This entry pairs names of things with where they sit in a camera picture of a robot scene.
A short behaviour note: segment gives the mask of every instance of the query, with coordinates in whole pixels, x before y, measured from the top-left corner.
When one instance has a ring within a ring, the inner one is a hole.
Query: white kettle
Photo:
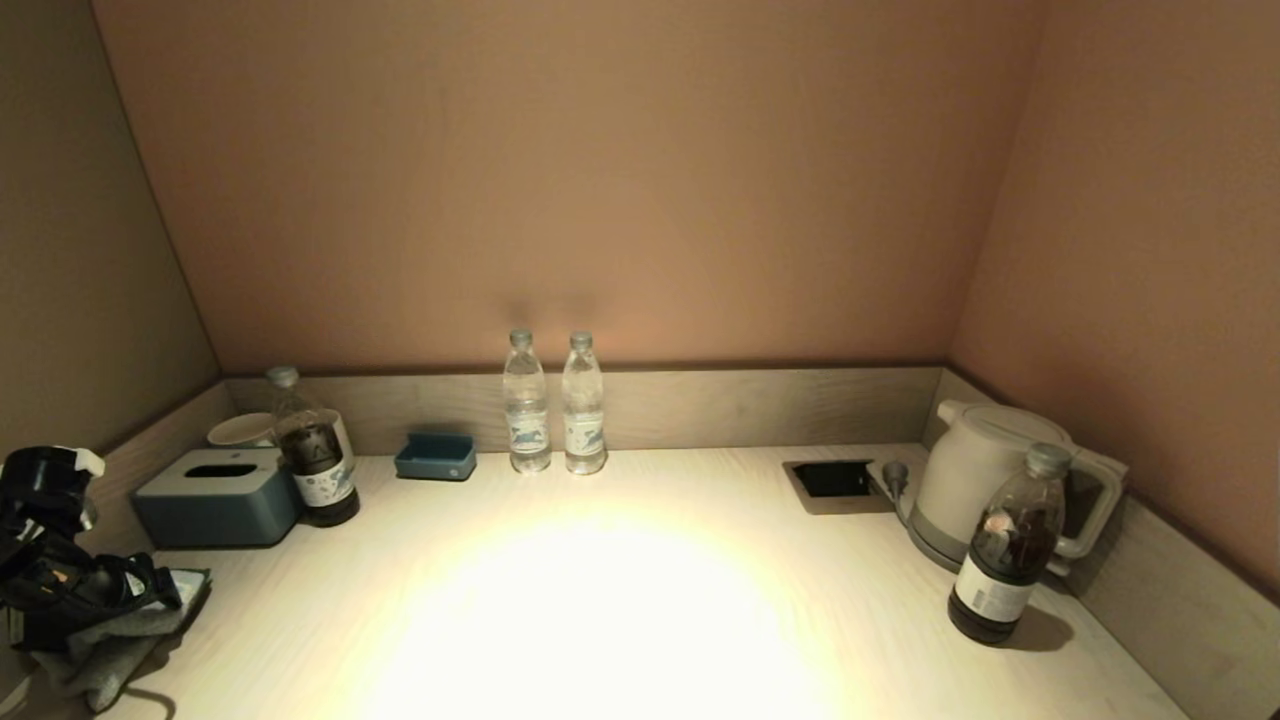
[[[947,400],[938,405],[938,418],[951,428],[933,446],[906,521],[920,551],[940,565],[959,570],[983,509],[996,489],[1023,466],[1027,451],[1036,442],[1070,452],[1073,477],[1076,480],[1083,480],[1082,474],[1092,477],[1101,488],[1083,524],[1073,521],[1070,512],[1075,509],[1068,502],[1068,524],[1080,529],[1075,537],[1064,533],[1059,538],[1050,570],[1065,575],[1064,559],[1083,557],[1093,550],[1120,500],[1126,465],[1079,447],[1059,425],[1016,407]]]

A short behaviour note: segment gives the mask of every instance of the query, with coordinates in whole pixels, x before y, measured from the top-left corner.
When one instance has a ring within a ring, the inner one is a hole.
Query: gray cloth
[[[115,702],[129,675],[164,638],[179,628],[198,605],[212,580],[207,570],[172,570],[182,607],[152,602],[128,615],[99,623],[67,638],[67,652],[32,652],[54,685],[65,697],[84,694],[101,712]]]

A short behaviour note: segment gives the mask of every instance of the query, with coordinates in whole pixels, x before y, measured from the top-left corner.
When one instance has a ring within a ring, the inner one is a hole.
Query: dark tea bottle
[[[338,439],[335,415],[298,389],[298,370],[271,368],[268,379],[275,387],[275,443],[307,506],[307,516],[319,527],[338,525],[360,511],[360,493],[351,482],[355,457],[348,457]]]
[[[991,644],[1012,634],[1062,532],[1070,466],[1068,451],[1036,443],[992,496],[947,598],[947,615],[965,635]]]

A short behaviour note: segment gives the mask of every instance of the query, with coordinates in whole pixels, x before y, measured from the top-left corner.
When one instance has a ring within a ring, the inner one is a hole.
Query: water bottle
[[[324,407],[298,387],[296,368],[271,368],[268,379],[275,388],[273,433],[314,525],[326,528],[351,520],[360,512],[360,493],[351,482],[355,457],[347,457],[338,432]]]
[[[547,378],[534,355],[534,333],[511,331],[511,352],[502,372],[502,397],[511,430],[511,466],[517,473],[538,473],[552,464],[547,429]]]
[[[568,338],[568,360],[561,391],[564,400],[564,465],[589,475],[604,466],[604,377],[591,350],[591,333]]]
[[[978,520],[947,598],[951,623],[972,639],[997,643],[1018,625],[1062,532],[1070,466],[1061,447],[1033,445],[1025,468],[1000,486]]]

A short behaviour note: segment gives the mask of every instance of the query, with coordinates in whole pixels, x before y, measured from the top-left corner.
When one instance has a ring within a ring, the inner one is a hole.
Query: small blue tray
[[[475,439],[461,433],[410,433],[396,456],[396,474],[415,480],[462,482],[475,469]]]

